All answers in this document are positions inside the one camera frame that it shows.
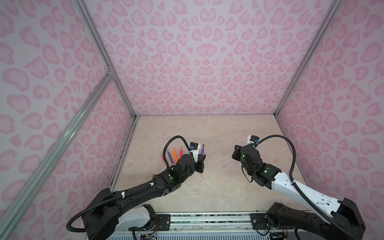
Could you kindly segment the purple pen group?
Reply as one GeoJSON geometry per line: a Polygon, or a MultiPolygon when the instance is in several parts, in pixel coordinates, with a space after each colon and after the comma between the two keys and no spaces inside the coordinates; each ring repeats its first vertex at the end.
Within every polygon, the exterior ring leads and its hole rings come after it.
{"type": "Polygon", "coordinates": [[[168,154],[169,160],[171,161],[171,164],[174,165],[175,161],[174,161],[174,159],[172,157],[172,154],[169,151],[167,151],[167,154],[168,154]]]}
{"type": "Polygon", "coordinates": [[[202,149],[201,149],[201,156],[203,156],[204,153],[205,153],[205,145],[203,144],[202,149]]]}

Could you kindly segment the orange pen group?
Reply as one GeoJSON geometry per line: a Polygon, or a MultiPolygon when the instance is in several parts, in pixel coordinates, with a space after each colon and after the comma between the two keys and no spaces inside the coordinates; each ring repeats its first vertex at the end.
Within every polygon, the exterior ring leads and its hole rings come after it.
{"type": "Polygon", "coordinates": [[[178,154],[177,154],[177,151],[175,148],[173,149],[173,153],[174,153],[175,163],[177,163],[179,158],[178,158],[178,154]]]}

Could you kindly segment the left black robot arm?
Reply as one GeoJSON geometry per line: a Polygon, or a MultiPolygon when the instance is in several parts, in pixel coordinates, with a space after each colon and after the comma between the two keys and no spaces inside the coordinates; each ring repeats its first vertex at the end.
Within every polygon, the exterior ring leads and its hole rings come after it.
{"type": "Polygon", "coordinates": [[[199,154],[195,162],[191,155],[184,154],[176,165],[153,175],[146,183],[123,191],[112,192],[109,188],[100,191],[87,206],[95,208],[82,216],[88,238],[107,239],[115,231],[118,219],[130,209],[176,191],[195,172],[203,173],[205,158],[199,154]]]}

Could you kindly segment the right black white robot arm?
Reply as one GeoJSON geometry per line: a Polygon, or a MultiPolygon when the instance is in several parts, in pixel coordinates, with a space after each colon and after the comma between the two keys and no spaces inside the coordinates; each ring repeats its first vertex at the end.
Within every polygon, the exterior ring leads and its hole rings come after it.
{"type": "Polygon", "coordinates": [[[293,227],[296,231],[304,230],[326,240],[363,238],[366,225],[352,200],[338,200],[291,180],[279,168],[264,163],[253,145],[236,145],[232,158],[242,164],[242,168],[259,186],[279,192],[308,209],[300,211],[273,203],[264,219],[270,228],[293,227]]]}

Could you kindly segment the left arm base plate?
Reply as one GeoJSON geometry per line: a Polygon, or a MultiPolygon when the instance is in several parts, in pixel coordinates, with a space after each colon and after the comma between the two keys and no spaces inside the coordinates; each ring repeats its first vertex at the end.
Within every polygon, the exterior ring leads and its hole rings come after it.
{"type": "Polygon", "coordinates": [[[150,220],[143,227],[129,228],[129,230],[134,230],[135,232],[150,232],[150,231],[168,231],[171,224],[171,215],[169,214],[160,214],[156,217],[150,217],[150,220]]]}

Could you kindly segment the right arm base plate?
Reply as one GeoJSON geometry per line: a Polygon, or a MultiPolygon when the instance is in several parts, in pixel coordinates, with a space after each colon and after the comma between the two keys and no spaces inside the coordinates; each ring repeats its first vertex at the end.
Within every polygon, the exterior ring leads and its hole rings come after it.
{"type": "Polygon", "coordinates": [[[252,213],[250,214],[251,224],[253,230],[268,230],[270,227],[267,224],[265,213],[252,213]]]}

